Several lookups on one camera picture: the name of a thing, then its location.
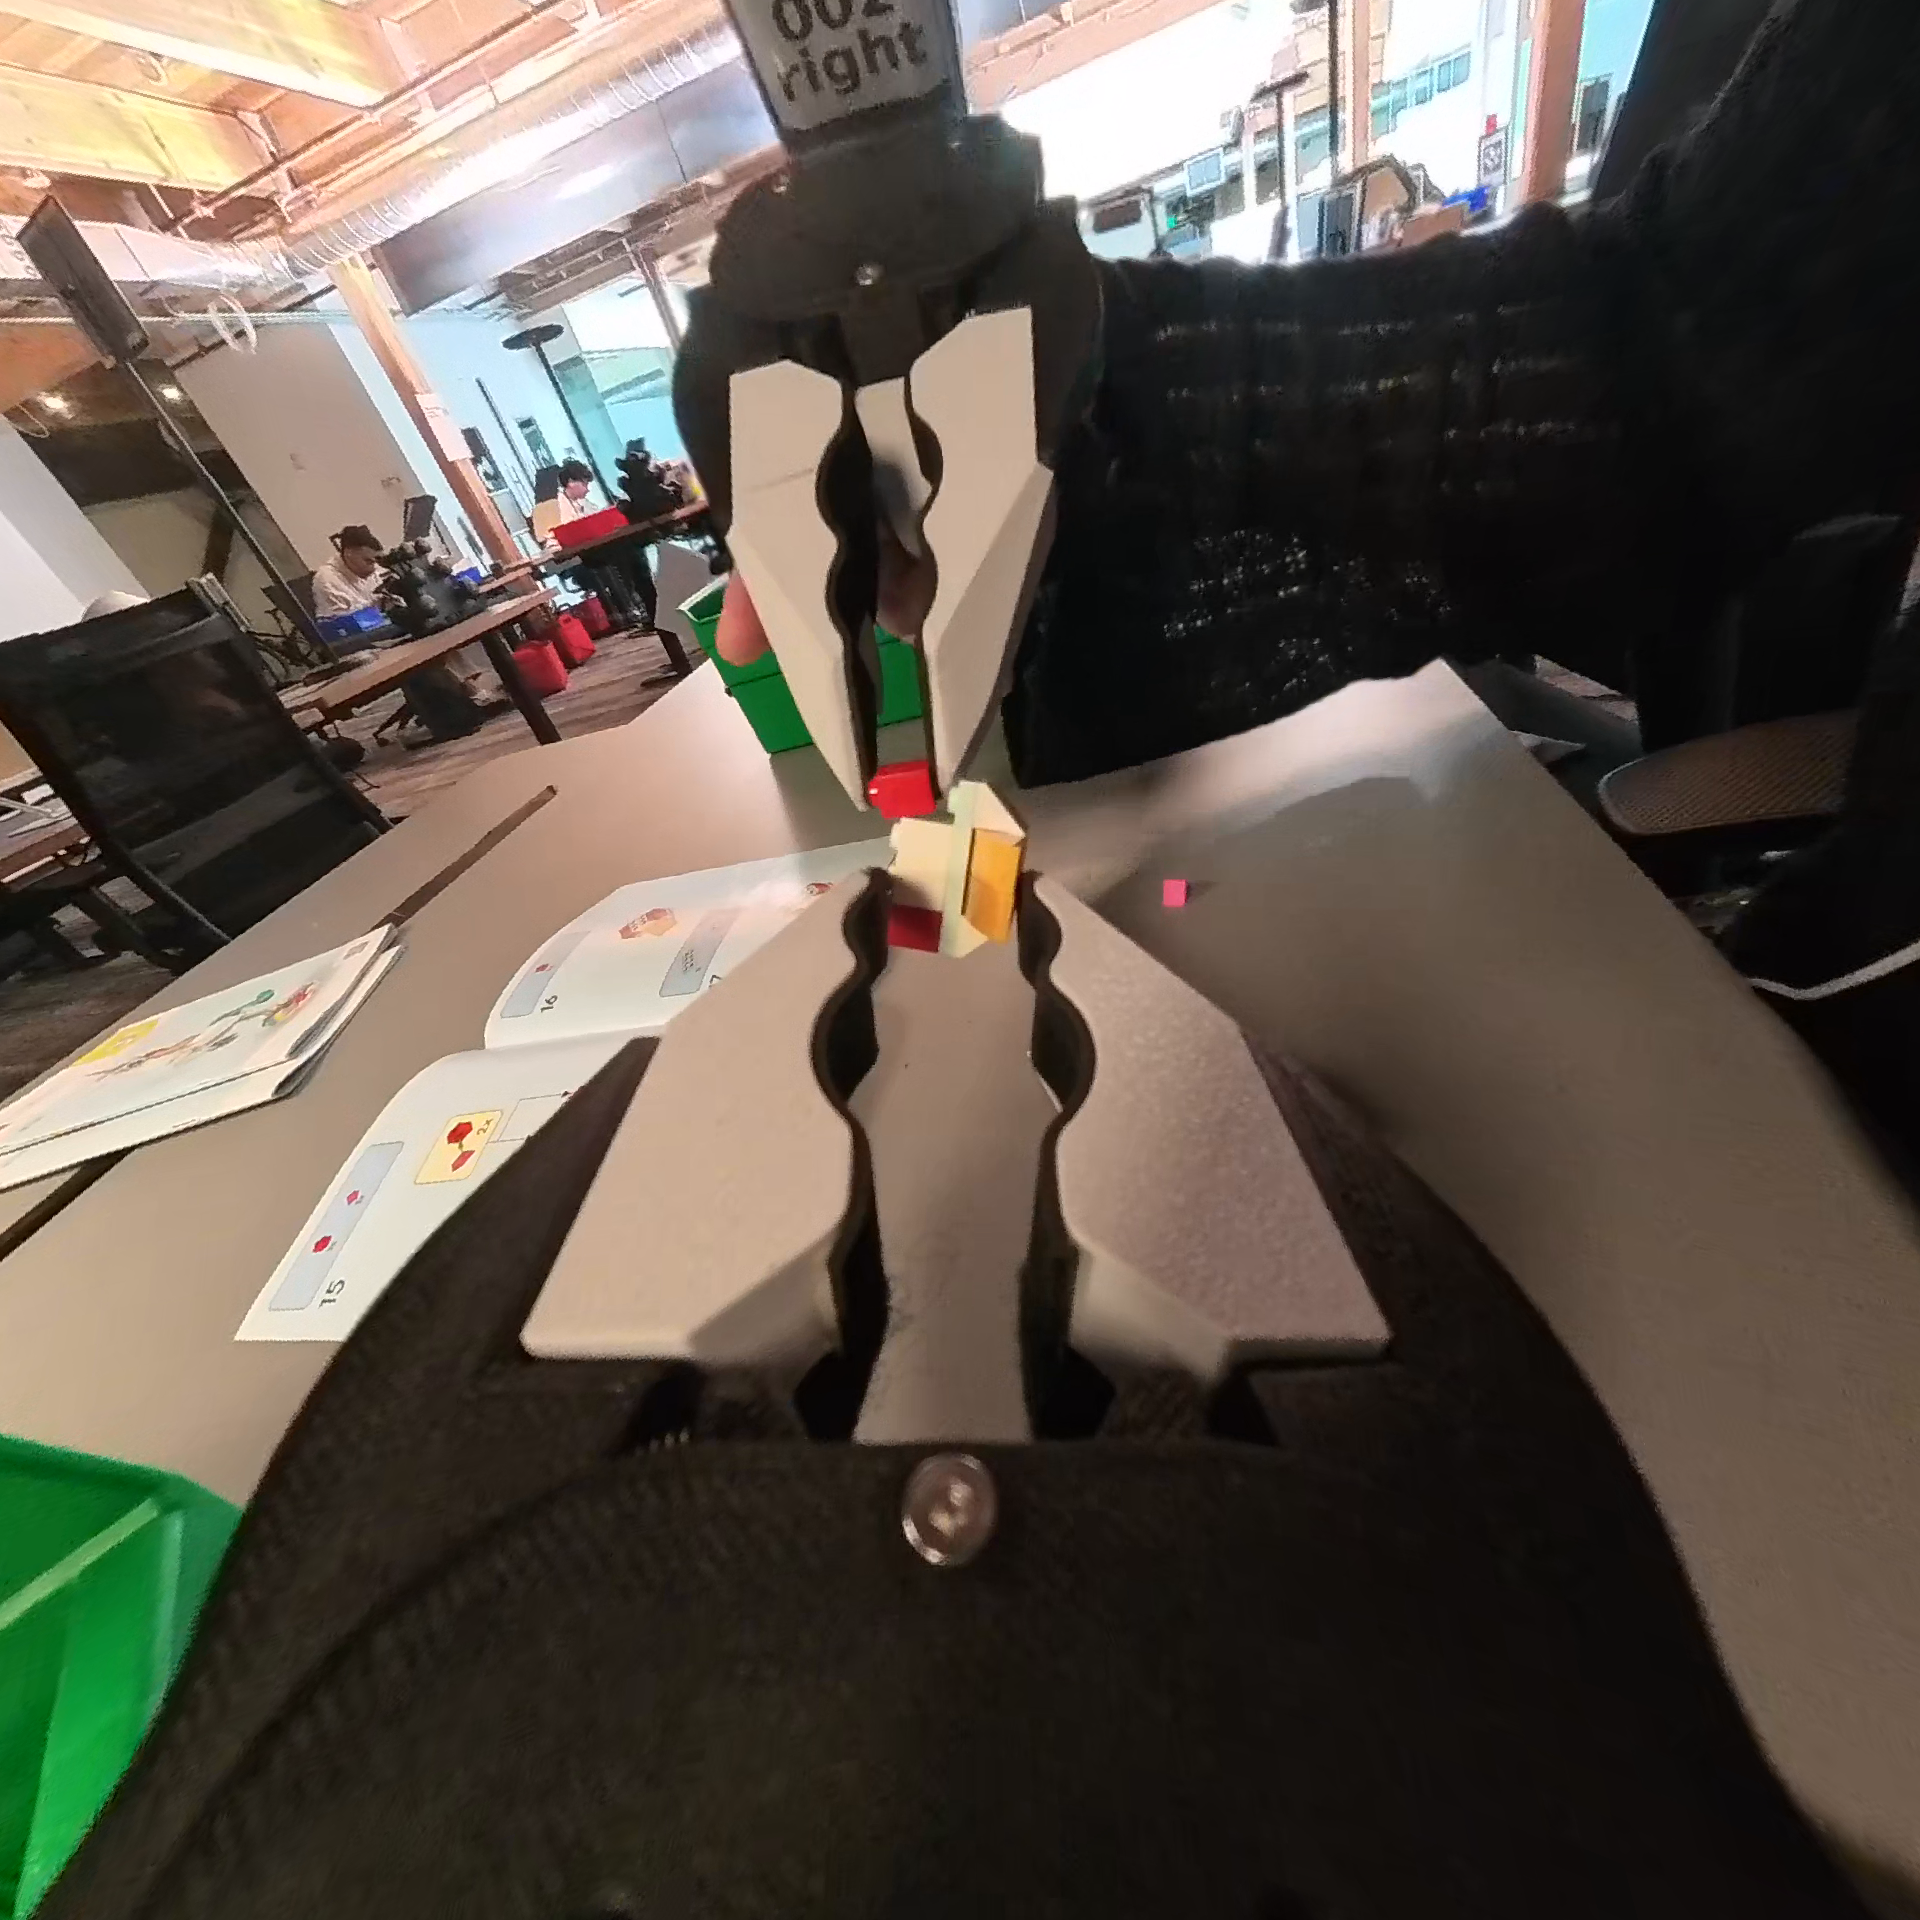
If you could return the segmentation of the open instruction booklet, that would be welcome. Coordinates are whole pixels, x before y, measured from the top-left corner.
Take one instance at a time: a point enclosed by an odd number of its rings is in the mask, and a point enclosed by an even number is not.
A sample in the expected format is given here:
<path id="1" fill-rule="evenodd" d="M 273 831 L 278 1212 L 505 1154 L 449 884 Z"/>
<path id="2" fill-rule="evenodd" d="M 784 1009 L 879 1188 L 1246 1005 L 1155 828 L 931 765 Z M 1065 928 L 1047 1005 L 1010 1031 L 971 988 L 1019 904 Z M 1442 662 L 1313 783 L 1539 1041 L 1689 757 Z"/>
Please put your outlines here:
<path id="1" fill-rule="evenodd" d="M 240 1320 L 238 1343 L 347 1337 L 467 1194 L 612 1058 L 864 870 L 882 838 L 634 880 L 548 935 L 474 1050 L 422 1067 L 373 1115 Z"/>

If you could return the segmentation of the person's right hand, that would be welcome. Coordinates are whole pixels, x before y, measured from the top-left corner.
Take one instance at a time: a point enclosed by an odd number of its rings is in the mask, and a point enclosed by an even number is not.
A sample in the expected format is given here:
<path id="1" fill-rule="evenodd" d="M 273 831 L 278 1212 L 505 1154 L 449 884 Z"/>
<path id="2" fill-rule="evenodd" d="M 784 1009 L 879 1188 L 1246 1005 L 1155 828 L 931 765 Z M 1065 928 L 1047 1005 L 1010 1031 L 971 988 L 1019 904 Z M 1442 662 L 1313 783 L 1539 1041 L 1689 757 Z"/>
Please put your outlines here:
<path id="1" fill-rule="evenodd" d="M 911 641 L 921 634 L 938 584 L 931 559 L 900 540 L 885 517 L 875 519 L 875 623 L 888 634 Z M 773 653 L 753 592 L 741 569 L 731 569 L 714 628 L 714 652 L 731 666 L 745 667 Z"/>

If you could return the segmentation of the black office chair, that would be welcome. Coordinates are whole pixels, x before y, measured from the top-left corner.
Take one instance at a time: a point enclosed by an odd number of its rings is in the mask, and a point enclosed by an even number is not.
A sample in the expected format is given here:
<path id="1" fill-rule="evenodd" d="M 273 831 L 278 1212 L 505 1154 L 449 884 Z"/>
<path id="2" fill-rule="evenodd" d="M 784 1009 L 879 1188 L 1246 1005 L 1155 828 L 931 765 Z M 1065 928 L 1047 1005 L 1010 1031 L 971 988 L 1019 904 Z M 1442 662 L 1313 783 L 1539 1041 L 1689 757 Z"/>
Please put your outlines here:
<path id="1" fill-rule="evenodd" d="M 251 634 L 200 584 L 2 644 L 4 726 L 109 880 L 108 941 L 182 974 L 370 848 L 392 819 L 301 732 Z"/>

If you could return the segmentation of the black floor lamp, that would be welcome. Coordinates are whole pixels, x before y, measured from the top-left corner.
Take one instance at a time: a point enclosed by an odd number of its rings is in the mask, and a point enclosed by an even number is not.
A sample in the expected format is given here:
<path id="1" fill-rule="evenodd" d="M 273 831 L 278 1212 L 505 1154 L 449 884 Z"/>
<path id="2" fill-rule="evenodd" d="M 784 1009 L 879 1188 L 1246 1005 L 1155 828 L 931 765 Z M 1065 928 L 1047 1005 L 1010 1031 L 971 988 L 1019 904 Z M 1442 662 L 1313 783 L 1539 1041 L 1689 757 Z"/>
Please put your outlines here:
<path id="1" fill-rule="evenodd" d="M 499 345 L 529 358 L 540 369 L 598 491 L 617 506 L 623 499 L 623 482 L 617 467 L 623 441 L 571 322 L 564 316 L 534 318 L 502 335 Z"/>

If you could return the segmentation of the green plastic bin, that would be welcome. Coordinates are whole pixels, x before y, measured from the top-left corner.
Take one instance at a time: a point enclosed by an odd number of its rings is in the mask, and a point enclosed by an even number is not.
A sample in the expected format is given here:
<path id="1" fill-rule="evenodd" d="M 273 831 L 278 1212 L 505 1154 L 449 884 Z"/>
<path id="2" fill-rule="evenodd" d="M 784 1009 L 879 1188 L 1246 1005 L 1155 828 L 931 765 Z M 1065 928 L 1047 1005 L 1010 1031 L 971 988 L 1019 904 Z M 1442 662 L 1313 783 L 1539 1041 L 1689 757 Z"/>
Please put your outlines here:
<path id="1" fill-rule="evenodd" d="M 715 623 L 725 598 L 725 584 L 725 580 L 711 580 L 678 605 L 675 615 L 685 636 L 714 662 L 731 701 L 767 755 L 811 746 L 804 715 L 771 653 L 759 655 L 748 666 L 735 666 L 720 655 Z M 879 669 L 875 726 L 893 728 L 921 720 L 923 696 L 918 647 L 888 629 L 875 628 L 875 662 Z"/>
<path id="2" fill-rule="evenodd" d="M 2 1914 L 31 1916 L 126 1776 L 240 1509 L 135 1461 L 2 1439 Z"/>

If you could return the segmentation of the dark wooden table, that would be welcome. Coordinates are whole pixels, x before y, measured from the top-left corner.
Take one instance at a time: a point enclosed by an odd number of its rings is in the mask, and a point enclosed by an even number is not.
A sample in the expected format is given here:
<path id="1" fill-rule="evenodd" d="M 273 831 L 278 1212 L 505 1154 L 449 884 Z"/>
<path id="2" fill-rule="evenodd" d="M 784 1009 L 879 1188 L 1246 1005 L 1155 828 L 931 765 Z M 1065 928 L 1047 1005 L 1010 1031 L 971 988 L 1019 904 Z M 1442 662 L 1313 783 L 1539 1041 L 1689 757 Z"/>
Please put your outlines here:
<path id="1" fill-rule="evenodd" d="M 532 737 L 542 746 L 562 742 L 562 732 L 543 706 L 543 697 L 517 667 L 507 634 L 523 628 L 536 613 L 550 611 L 556 594 L 550 587 L 519 592 L 481 605 L 476 613 L 435 634 L 375 645 L 347 660 L 330 677 L 308 677 L 278 689 L 279 706 L 299 724 L 341 721 L 375 700 L 395 691 L 419 671 L 445 664 L 462 650 L 478 645 L 502 684 Z"/>

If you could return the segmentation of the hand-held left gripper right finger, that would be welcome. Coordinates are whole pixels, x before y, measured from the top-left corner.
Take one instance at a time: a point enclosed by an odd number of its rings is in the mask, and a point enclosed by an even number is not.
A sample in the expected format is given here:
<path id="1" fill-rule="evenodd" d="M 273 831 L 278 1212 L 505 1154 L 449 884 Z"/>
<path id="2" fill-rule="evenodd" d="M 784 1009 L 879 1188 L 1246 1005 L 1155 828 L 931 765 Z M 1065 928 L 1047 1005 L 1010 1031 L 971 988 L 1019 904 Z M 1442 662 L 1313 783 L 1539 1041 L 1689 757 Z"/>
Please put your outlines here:
<path id="1" fill-rule="evenodd" d="M 1051 876 L 1019 891 L 1054 1115 L 1019 1271 L 1028 1379 L 1368 1362 L 1388 1322 L 1240 1023 Z"/>

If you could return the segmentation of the closed instruction booklet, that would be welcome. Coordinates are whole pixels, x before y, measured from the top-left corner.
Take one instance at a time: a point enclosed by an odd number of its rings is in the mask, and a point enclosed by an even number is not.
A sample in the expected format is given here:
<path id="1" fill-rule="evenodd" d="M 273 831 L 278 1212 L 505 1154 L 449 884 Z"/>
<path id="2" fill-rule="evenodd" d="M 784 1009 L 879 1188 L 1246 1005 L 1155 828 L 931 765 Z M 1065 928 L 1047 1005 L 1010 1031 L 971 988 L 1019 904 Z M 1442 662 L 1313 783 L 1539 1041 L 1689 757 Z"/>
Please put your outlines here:
<path id="1" fill-rule="evenodd" d="M 109 1031 L 4 1104 L 2 1188 L 273 1104 L 318 1067 L 401 951 L 395 924 L 375 924 L 324 953 Z"/>

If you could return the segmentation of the brown mesh office chair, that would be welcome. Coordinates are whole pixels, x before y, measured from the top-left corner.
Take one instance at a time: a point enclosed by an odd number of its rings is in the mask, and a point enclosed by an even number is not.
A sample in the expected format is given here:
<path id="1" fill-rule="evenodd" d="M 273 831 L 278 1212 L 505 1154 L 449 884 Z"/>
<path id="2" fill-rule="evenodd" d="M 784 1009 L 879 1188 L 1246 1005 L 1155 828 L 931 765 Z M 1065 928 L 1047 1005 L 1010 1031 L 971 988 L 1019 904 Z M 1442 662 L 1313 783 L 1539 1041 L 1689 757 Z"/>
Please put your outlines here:
<path id="1" fill-rule="evenodd" d="M 1623 843 L 1817 828 L 1839 813 L 1858 728 L 1835 710 L 1704 733 L 1606 774 L 1596 813 Z"/>

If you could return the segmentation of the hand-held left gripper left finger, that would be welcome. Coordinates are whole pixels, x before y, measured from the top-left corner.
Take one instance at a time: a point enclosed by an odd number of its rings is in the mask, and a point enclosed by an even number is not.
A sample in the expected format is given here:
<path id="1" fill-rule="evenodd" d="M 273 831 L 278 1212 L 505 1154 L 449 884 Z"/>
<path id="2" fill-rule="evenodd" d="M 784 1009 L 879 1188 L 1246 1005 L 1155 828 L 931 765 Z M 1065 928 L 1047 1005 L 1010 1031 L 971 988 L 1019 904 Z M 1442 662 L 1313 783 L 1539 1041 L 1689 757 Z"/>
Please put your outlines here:
<path id="1" fill-rule="evenodd" d="M 892 881 L 857 870 L 665 1023 L 519 1331 L 542 1362 L 667 1362 L 859 1402 L 888 1324 L 867 1137 Z"/>

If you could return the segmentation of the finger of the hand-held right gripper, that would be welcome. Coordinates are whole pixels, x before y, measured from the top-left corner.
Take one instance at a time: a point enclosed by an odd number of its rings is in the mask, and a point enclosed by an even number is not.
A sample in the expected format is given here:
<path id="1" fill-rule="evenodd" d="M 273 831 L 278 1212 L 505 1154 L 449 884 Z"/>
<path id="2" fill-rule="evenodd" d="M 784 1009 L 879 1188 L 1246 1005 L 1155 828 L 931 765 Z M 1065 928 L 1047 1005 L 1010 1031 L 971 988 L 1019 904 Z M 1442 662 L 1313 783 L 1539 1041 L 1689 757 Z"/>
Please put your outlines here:
<path id="1" fill-rule="evenodd" d="M 913 361 L 908 416 L 938 474 L 921 513 L 926 762 L 948 793 L 988 732 L 1050 513 L 1028 306 L 966 316 Z"/>
<path id="2" fill-rule="evenodd" d="M 852 392 L 804 364 L 730 382 L 733 574 L 811 746 L 867 809 L 878 765 L 871 467 Z"/>

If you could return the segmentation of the white lego assembly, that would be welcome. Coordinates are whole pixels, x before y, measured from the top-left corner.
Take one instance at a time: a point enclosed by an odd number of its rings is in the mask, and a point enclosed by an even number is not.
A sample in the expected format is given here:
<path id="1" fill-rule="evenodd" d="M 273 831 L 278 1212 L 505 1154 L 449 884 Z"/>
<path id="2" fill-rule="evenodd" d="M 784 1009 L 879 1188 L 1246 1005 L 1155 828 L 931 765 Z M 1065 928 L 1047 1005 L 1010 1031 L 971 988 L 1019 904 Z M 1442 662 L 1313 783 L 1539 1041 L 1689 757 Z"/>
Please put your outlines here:
<path id="1" fill-rule="evenodd" d="M 885 939 L 962 958 L 1013 937 L 1028 831 L 997 790 L 959 779 L 940 818 L 890 834 Z"/>

